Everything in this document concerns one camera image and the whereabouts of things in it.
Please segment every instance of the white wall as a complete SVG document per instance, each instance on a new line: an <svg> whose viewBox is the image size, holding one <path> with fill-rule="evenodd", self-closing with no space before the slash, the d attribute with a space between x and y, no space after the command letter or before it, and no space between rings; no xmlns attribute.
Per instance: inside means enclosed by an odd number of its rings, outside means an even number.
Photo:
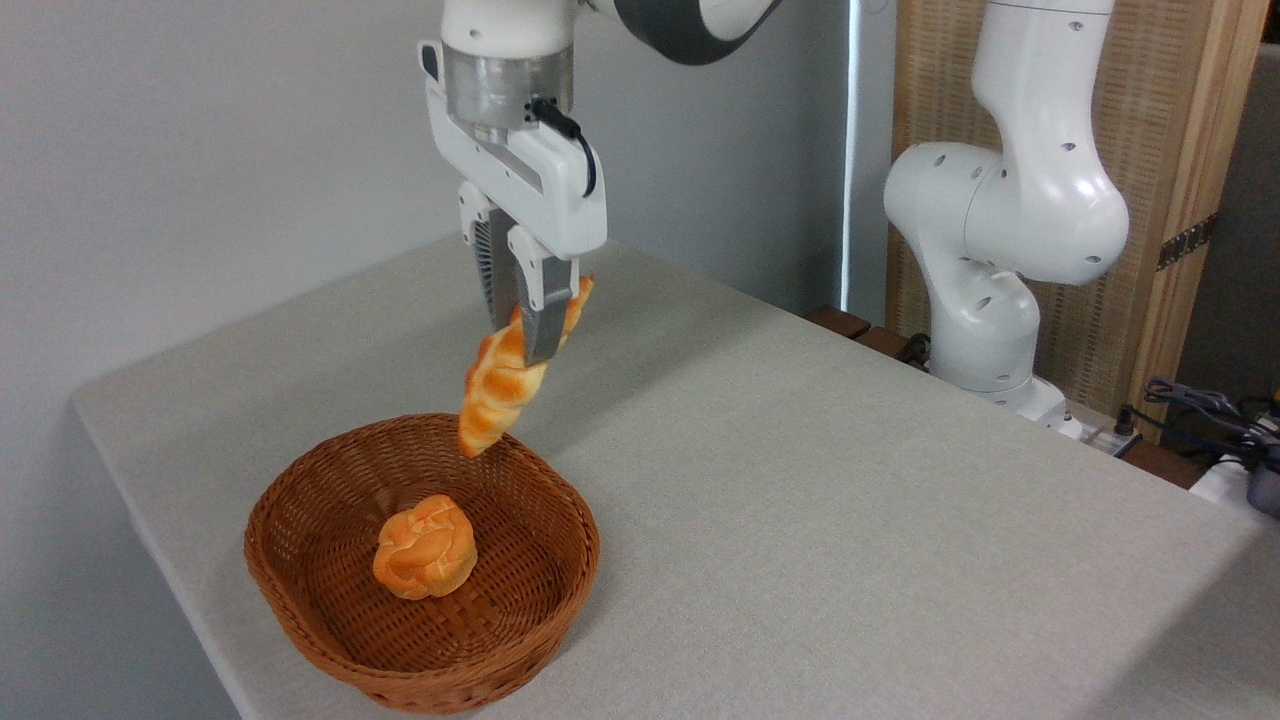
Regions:
<svg viewBox="0 0 1280 720"><path fill-rule="evenodd" d="M585 23L576 114L614 238L791 310L833 301L845 19L814 5L696 69ZM0 0L0 717L233 715L67 400L456 233L412 53L438 20Z"/></svg>

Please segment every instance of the bread roll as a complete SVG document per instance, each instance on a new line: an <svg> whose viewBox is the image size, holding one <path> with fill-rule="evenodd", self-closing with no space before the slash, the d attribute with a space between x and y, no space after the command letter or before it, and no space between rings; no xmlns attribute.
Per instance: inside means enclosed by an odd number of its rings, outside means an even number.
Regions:
<svg viewBox="0 0 1280 720"><path fill-rule="evenodd" d="M568 301L561 347L582 315L582 304L591 295L595 279L579 278L577 297ZM547 374L547 363L525 366L525 329L520 309L511 323L484 338L476 361L467 372L462 411L458 418L458 446L462 455L476 457L502 438L520 418L529 401L538 395Z"/></svg>
<svg viewBox="0 0 1280 720"><path fill-rule="evenodd" d="M404 600L447 596L475 566L471 521L447 495L392 515L378 534L374 577Z"/></svg>

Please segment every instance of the woven wooden screen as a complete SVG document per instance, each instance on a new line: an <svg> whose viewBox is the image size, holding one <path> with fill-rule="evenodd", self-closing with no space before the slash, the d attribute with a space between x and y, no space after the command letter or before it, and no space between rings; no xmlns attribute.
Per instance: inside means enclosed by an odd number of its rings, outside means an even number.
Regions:
<svg viewBox="0 0 1280 720"><path fill-rule="evenodd" d="M1000 147L969 79L986 5L900 5L895 152L927 141ZM1157 277L1160 247L1217 208L1266 5L1116 0L1093 117L1103 165L1129 204L1129 242L1093 284L1032 287L1042 310L1036 370L1078 402L1114 413L1147 377L1176 370L1203 251ZM929 327L928 293L896 233L888 324L900 334Z"/></svg>

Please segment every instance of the metal hinge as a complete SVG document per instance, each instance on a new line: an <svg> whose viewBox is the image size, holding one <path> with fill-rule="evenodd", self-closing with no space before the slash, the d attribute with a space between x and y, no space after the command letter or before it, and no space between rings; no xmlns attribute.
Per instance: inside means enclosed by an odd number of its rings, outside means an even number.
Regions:
<svg viewBox="0 0 1280 720"><path fill-rule="evenodd" d="M1183 258L1190 255L1196 249L1208 245L1213 237L1213 224L1217 222L1217 213L1204 218L1196 227L1184 231L1178 237L1166 241L1160 246L1160 266L1164 270Z"/></svg>

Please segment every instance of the wooden block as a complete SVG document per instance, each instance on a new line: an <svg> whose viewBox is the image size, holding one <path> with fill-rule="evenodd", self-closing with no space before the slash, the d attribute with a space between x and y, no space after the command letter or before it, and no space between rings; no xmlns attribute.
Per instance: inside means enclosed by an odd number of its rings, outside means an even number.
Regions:
<svg viewBox="0 0 1280 720"><path fill-rule="evenodd" d="M856 342L893 359L897 359L897 356L901 355L902 348L906 347L905 337L891 333L884 328L872 328L859 336Z"/></svg>
<svg viewBox="0 0 1280 720"><path fill-rule="evenodd" d="M856 338L858 336L872 329L872 324L867 320L859 318L858 315L850 315L849 313L836 310L831 305L818 307L813 313L805 315L804 319L847 338Z"/></svg>
<svg viewBox="0 0 1280 720"><path fill-rule="evenodd" d="M1192 462L1181 455L1146 439L1135 442L1120 459L1183 489L1190 489L1207 470L1203 465Z"/></svg>

